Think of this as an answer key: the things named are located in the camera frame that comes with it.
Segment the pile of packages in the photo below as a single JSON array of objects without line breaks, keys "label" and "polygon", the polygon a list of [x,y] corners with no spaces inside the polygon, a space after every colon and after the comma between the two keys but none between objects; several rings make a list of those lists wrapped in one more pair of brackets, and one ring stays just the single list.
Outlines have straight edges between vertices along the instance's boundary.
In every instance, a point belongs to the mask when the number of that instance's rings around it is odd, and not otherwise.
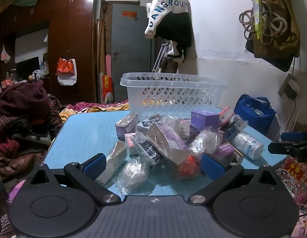
[{"label": "pile of packages", "polygon": [[264,146],[243,132],[247,125],[229,107],[219,114],[192,111],[190,119],[155,114],[140,121],[137,113],[129,113],[116,123],[120,141],[109,152],[106,170],[97,180],[106,184],[127,156],[130,160],[113,180],[122,195],[146,182],[148,171],[162,165],[173,165],[178,178],[195,178],[208,173],[206,155],[223,166],[241,163],[239,155],[257,160]]}]

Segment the gray door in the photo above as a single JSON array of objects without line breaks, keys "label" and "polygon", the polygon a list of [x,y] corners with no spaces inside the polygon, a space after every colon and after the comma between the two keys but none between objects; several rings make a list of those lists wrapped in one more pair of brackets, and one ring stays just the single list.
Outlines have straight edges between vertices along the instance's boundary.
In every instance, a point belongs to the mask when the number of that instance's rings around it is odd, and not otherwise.
[{"label": "gray door", "polygon": [[126,87],[120,85],[124,73],[151,71],[151,43],[145,37],[147,25],[146,7],[113,4],[111,56],[115,102],[128,99]]}]

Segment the orange shopping bag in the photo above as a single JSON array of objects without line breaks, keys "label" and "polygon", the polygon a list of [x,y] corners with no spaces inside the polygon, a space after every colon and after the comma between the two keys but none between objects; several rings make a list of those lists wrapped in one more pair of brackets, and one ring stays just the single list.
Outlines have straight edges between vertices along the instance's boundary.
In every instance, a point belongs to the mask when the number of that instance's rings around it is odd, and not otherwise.
[{"label": "orange shopping bag", "polygon": [[74,64],[71,59],[62,59],[59,58],[58,67],[56,69],[56,75],[74,75]]}]

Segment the brown cabinet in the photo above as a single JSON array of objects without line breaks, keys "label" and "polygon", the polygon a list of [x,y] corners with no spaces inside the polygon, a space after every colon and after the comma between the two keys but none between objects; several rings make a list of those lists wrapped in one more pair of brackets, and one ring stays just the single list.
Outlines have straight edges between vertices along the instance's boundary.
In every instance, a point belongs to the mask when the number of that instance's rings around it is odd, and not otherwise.
[{"label": "brown cabinet", "polygon": [[[38,0],[34,7],[11,6],[2,15],[2,36],[49,21],[49,82],[51,94],[63,105],[96,102],[92,66],[95,11],[96,0]],[[75,59],[77,82],[73,86],[58,82],[55,74],[60,57]]]}]

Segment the gray ridged surface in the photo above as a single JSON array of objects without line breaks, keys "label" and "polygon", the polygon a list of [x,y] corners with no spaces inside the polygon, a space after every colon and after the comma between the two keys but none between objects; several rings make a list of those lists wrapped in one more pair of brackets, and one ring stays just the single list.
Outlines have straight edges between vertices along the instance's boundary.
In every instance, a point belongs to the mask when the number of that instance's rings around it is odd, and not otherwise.
[{"label": "gray ridged surface", "polygon": [[205,207],[184,203],[182,196],[128,196],[120,205],[103,208],[91,226],[72,237],[236,238]]}]

